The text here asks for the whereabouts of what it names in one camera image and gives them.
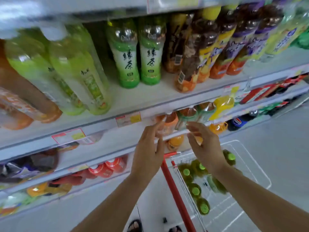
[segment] person's left hand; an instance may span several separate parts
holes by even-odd
[[[131,176],[140,183],[148,185],[150,180],[158,172],[164,157],[164,141],[157,130],[162,128],[164,122],[158,122],[147,126],[135,148]],[[158,137],[157,150],[155,148],[155,137]]]

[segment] white bottle cap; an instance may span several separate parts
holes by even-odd
[[[90,166],[90,168],[91,168],[91,169],[96,169],[96,168],[98,168],[98,165],[97,165],[97,164],[92,165],[92,166]]]
[[[4,30],[0,31],[0,38],[1,39],[12,39],[14,37],[17,37],[19,35],[19,32],[16,30]]]
[[[66,27],[62,23],[54,24],[48,27],[40,27],[44,36],[50,41],[62,40],[68,35]]]

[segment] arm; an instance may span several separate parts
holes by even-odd
[[[162,125],[160,122],[145,128],[135,149],[130,175],[71,232],[123,231],[137,200],[162,164],[162,137],[157,151],[154,144],[156,131]]]
[[[205,125],[188,122],[187,128],[203,138],[199,145],[188,134],[193,152],[208,171],[230,192],[246,214],[263,232],[309,231],[309,213],[264,189],[229,166],[219,138]]]

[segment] red handle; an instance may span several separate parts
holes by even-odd
[[[171,152],[171,153],[167,153],[166,156],[172,156],[172,155],[175,155],[175,154],[176,154],[176,152]],[[196,232],[195,227],[194,227],[194,225],[191,221],[191,218],[188,214],[188,211],[186,209],[186,206],[184,205],[182,198],[179,194],[179,191],[177,189],[177,186],[176,186],[176,184],[173,180],[173,177],[172,177],[170,171],[168,170],[168,166],[166,164],[165,159],[162,162],[161,169],[162,169],[162,172],[163,172],[165,179],[168,183],[168,187],[170,188],[170,190],[172,192],[173,198],[174,198],[175,203],[178,207],[178,210],[180,212],[180,215],[181,215],[181,218],[184,222],[184,225],[187,228],[187,231],[188,232]]]

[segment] hand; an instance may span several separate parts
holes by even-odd
[[[203,138],[202,144],[199,145],[192,133],[187,135],[194,154],[211,174],[216,175],[223,167],[229,166],[216,134],[211,132],[204,124],[198,122],[187,122],[187,129]]]
[[[135,148],[131,176],[140,183],[148,185],[150,180],[158,172],[164,157],[164,141],[157,130],[164,126],[164,122],[147,126]],[[155,148],[155,137],[159,137],[157,150]]]

